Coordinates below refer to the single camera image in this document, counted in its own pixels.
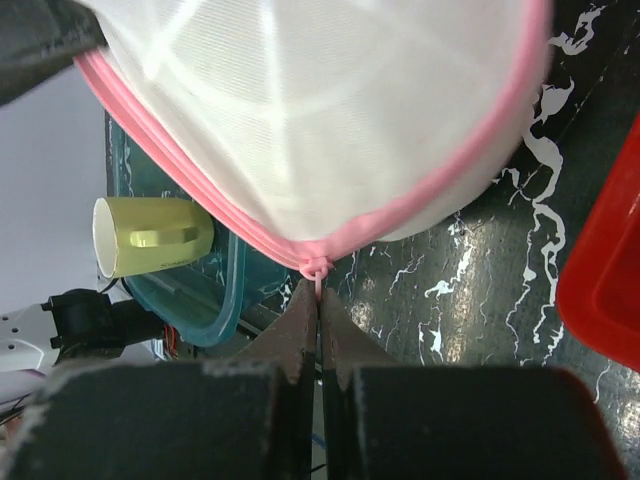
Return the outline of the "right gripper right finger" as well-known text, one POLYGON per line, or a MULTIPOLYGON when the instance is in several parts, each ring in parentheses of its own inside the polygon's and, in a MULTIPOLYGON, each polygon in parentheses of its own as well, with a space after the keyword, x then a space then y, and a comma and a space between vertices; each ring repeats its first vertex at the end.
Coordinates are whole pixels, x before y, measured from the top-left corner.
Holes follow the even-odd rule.
POLYGON ((331 479, 623 479, 588 389, 546 367, 397 362, 319 301, 331 479))

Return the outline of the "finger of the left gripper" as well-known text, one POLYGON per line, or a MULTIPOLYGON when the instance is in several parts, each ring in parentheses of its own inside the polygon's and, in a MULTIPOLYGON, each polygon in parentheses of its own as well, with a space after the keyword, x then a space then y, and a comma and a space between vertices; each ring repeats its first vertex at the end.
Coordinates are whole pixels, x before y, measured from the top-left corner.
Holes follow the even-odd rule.
POLYGON ((1 103, 6 105, 106 44, 94 13, 76 1, 1 3, 1 103))

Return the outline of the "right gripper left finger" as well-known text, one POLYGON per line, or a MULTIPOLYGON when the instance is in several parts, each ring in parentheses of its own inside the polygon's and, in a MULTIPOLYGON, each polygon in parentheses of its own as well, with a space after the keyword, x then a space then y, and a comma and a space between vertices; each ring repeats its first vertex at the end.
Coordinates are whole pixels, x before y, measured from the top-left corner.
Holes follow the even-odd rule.
POLYGON ((317 295, 236 356, 69 362, 28 401, 5 479, 307 479, 317 295))

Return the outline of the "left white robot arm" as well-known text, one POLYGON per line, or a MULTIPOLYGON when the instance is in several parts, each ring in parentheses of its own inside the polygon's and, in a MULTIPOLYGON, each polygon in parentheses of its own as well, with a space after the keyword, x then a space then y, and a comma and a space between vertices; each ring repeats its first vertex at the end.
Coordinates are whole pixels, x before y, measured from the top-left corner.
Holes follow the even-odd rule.
MULTIPOLYGON (((1 4, 1 102, 8 104, 106 44, 94 13, 75 1, 1 4)), ((158 339, 164 323, 134 300, 74 289, 1 316, 1 369, 42 375, 68 359, 119 357, 158 339)))

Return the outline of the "teal transparent tray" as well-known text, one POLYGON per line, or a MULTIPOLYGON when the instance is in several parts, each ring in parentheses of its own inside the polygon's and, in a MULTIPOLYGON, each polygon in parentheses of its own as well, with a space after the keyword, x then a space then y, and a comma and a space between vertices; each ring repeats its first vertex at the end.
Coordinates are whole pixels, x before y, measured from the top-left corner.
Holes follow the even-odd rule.
MULTIPOLYGON (((162 171, 109 114, 105 116, 107 192, 117 197, 191 197, 162 171)), ((228 341, 245 312, 291 295, 289 271, 248 246, 219 221, 210 252, 190 264, 129 276, 133 298, 197 347, 228 341)))

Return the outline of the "pale yellow mug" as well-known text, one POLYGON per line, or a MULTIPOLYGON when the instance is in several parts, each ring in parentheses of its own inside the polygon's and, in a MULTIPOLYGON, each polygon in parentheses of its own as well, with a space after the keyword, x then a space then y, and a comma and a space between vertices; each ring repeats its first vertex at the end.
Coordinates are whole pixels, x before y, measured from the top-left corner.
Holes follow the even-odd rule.
POLYGON ((108 279, 190 264, 209 254, 214 235, 208 212, 185 199, 104 197, 93 207, 94 251, 108 279))

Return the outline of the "red plastic bin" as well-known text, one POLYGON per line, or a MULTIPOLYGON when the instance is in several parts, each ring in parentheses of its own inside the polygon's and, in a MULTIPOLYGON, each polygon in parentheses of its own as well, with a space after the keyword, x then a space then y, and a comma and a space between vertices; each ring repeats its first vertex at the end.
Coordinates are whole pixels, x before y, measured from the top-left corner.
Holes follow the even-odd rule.
POLYGON ((557 306, 594 351, 639 370, 639 121, 561 272, 557 306))

